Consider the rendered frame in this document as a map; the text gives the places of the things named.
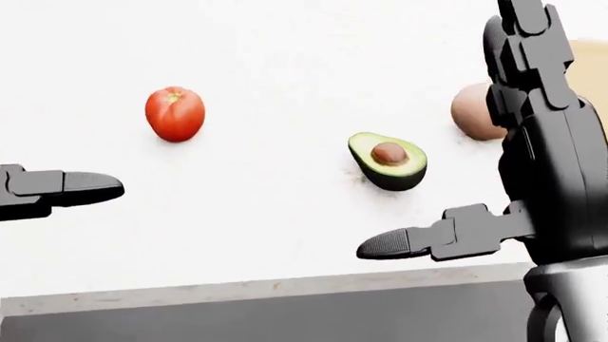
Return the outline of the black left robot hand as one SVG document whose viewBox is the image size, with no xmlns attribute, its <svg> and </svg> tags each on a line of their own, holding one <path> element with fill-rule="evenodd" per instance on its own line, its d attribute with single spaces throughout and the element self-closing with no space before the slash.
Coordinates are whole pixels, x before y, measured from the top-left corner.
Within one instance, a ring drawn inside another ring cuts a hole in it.
<svg viewBox="0 0 608 342">
<path fill-rule="evenodd" d="M 124 194 L 112 176 L 62 170 L 28 171 L 20 164 L 0 165 L 0 221 L 42 219 L 53 207 L 110 201 Z"/>
</svg>

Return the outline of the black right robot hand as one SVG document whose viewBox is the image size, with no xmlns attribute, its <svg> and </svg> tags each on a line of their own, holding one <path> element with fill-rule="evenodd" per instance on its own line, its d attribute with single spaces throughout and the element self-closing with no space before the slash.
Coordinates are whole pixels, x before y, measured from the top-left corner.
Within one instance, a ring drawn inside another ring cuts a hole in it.
<svg viewBox="0 0 608 342">
<path fill-rule="evenodd" d="M 484 256 L 509 238 L 537 264 L 608 256 L 608 142 L 596 110 L 566 81 L 575 58 L 556 8 L 497 1 L 484 28 L 485 101 L 507 131 L 499 173 L 509 206 L 501 216 L 483 204 L 445 210 L 430 227 L 368 239 L 359 258 Z"/>
</svg>

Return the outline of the brown onion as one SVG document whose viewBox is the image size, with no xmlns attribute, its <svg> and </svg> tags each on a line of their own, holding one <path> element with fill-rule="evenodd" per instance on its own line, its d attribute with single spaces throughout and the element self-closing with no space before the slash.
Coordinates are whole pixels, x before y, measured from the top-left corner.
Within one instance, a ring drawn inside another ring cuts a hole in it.
<svg viewBox="0 0 608 342">
<path fill-rule="evenodd" d="M 507 131 L 495 126 L 485 103 L 489 83 L 468 85 L 457 93 L 451 103 L 452 121 L 470 139 L 488 142 L 503 139 Z"/>
</svg>

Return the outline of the light wooden cutting board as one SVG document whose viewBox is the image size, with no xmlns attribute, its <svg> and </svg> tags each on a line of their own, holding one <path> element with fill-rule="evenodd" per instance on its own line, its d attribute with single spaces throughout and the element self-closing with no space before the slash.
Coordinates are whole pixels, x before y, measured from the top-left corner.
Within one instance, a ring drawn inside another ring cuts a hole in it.
<svg viewBox="0 0 608 342">
<path fill-rule="evenodd" d="M 608 115 L 608 42 L 572 40 L 575 62 L 566 77 L 570 87 L 602 115 Z"/>
</svg>

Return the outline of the red tomato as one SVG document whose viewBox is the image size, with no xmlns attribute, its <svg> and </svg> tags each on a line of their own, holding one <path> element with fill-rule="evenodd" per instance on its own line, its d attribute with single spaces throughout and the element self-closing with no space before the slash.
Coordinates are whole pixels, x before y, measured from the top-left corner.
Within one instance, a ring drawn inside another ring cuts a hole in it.
<svg viewBox="0 0 608 342">
<path fill-rule="evenodd" d="M 205 107 L 202 98 L 183 87 L 166 87 L 152 93 L 145 104 L 145 118 L 161 139 L 182 143 L 202 128 Z"/>
</svg>

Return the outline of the halved avocado with pit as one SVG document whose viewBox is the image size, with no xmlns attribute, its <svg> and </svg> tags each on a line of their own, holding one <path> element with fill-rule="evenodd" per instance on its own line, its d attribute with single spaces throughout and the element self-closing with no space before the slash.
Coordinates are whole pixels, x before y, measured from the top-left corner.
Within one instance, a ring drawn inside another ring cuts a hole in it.
<svg viewBox="0 0 608 342">
<path fill-rule="evenodd" d="M 383 190 L 410 190 L 427 172 L 427 154 L 411 142 L 362 132 L 349 137 L 348 148 L 364 176 Z"/>
</svg>

